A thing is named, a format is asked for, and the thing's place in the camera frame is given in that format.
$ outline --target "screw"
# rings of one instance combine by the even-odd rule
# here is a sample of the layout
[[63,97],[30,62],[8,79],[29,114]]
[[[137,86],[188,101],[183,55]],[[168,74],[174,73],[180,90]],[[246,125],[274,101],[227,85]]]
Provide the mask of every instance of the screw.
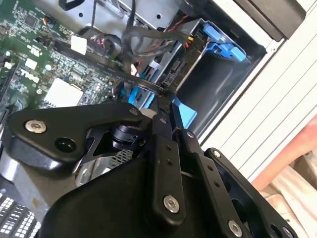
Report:
[[228,222],[228,226],[229,226],[230,230],[232,231],[232,233],[236,237],[242,237],[242,230],[241,230],[241,228],[239,227],[239,225],[235,221],[230,220]]
[[188,135],[190,138],[194,138],[193,133],[191,133],[190,131],[187,132],[187,135]]
[[130,113],[132,113],[133,115],[138,115],[138,112],[137,112],[137,110],[135,110],[134,108],[131,108],[130,109]]
[[160,120],[161,122],[163,122],[164,124],[167,123],[167,121],[166,121],[164,118],[160,118],[159,120]]
[[164,207],[170,211],[171,213],[179,212],[179,203],[178,201],[171,195],[167,195],[163,199]]
[[220,157],[221,157],[220,153],[219,153],[218,151],[216,151],[216,150],[214,150],[212,153],[213,153],[217,158],[220,158]]
[[289,238],[294,238],[294,236],[292,235],[292,233],[287,229],[287,227],[283,227],[284,232],[287,234],[287,236]]
[[42,134],[47,130],[44,122],[39,120],[30,120],[25,123],[25,128],[32,133]]

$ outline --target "black cable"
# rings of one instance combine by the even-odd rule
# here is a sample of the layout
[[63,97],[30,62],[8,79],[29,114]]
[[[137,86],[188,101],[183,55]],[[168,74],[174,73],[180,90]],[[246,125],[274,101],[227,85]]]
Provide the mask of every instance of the black cable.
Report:
[[143,88],[149,92],[152,92],[156,95],[161,95],[164,92],[164,89],[154,83],[151,83],[147,80],[141,79],[129,73],[125,73],[115,69],[113,67],[104,65],[103,63],[96,62],[93,59],[85,56],[77,51],[72,50],[68,44],[60,41],[56,41],[54,44],[55,50],[71,59],[74,59],[78,62],[89,65],[90,67],[104,73],[106,76],[113,78],[114,80],[123,81],[125,83],[129,83],[133,86]]
[[93,29],[95,25],[95,19],[96,19],[96,8],[97,8],[97,0],[94,0],[94,6],[93,6],[93,17],[91,20],[91,26],[90,28]]
[[105,41],[109,40],[113,43],[117,43],[120,47],[122,47],[121,39],[114,34],[102,34],[102,38],[104,38]]
[[134,52],[133,56],[136,58],[155,58],[157,56],[163,55],[169,51],[173,50],[173,44],[168,44],[166,46],[160,46],[155,48],[154,50],[147,51],[147,52]]
[[[140,37],[140,38],[151,38],[151,39],[159,39],[159,40],[175,40],[179,41],[182,44],[186,44],[188,41],[188,35],[182,32],[159,32],[157,30],[149,30],[142,27],[132,26],[125,30],[122,35],[123,42],[131,42],[132,37]],[[126,53],[130,57],[136,58],[151,58],[157,57],[161,54],[169,52],[172,49],[171,45],[162,46],[161,48],[155,48],[145,53],[134,52],[131,46],[126,45]]]
[[188,35],[182,32],[159,32],[157,30],[145,29],[138,26],[129,27],[123,34],[122,40],[131,39],[132,37],[147,37],[160,40],[178,40],[182,44],[188,42]]
[[[135,11],[136,11],[135,0],[132,0],[131,13],[130,13],[125,31],[127,31],[129,28],[133,27],[134,18],[135,18]],[[130,52],[132,52],[131,38],[130,39],[126,38],[125,40],[122,40],[122,43],[123,43],[122,44],[123,69],[125,72],[131,73],[131,64],[133,62],[133,60],[132,60],[133,55],[130,54]]]

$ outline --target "white label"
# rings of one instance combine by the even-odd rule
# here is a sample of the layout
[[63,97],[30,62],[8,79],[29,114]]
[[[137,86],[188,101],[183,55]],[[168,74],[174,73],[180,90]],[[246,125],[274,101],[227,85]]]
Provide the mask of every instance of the white label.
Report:
[[85,55],[87,40],[78,36],[71,36],[71,49]]
[[35,70],[38,63],[30,58],[28,58],[25,62],[25,66],[29,67],[32,70]]

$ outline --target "black metal bracket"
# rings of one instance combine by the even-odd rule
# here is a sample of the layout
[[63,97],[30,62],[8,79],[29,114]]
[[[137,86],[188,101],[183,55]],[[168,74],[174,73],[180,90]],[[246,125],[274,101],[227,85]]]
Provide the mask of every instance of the black metal bracket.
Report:
[[240,228],[241,235],[236,236],[251,238],[250,232],[241,222],[233,206],[214,161],[204,155],[192,132],[181,130],[177,137],[181,148],[182,167],[189,168],[188,172],[202,181],[207,195],[205,199],[209,205],[206,209],[206,217],[209,217],[210,222],[217,223],[219,237],[235,237],[229,225],[233,223]]
[[58,0],[58,5],[64,10],[69,11],[79,5],[83,4],[85,0],[72,0],[67,2],[67,0]]
[[[156,96],[151,108],[157,112],[152,119],[128,103],[23,110],[8,118],[4,150],[30,170],[70,174],[83,156],[85,163],[125,146],[137,151],[55,202],[39,237],[87,237],[90,231],[99,237],[107,231],[118,238],[297,238],[221,152],[201,150],[170,100]],[[32,120],[37,124],[30,128]]]
[[205,156],[213,162],[212,169],[221,174],[221,180],[235,210],[239,212],[240,220],[249,228],[253,237],[288,238],[289,233],[293,238],[297,237],[289,224],[220,151],[211,148],[205,152]]
[[[69,174],[86,153],[89,129],[103,126],[108,131],[119,125],[137,126],[142,118],[128,103],[23,110],[9,117],[2,141],[6,152],[24,164],[46,172]],[[32,120],[43,122],[47,130],[28,131],[26,123]]]

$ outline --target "motherboard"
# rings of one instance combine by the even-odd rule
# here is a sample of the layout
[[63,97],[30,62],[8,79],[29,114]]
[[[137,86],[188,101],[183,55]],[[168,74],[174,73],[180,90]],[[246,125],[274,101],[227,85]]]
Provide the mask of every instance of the motherboard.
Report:
[[70,42],[74,33],[28,0],[0,0],[0,119],[8,111],[112,98],[111,78],[56,52],[44,40],[48,35]]

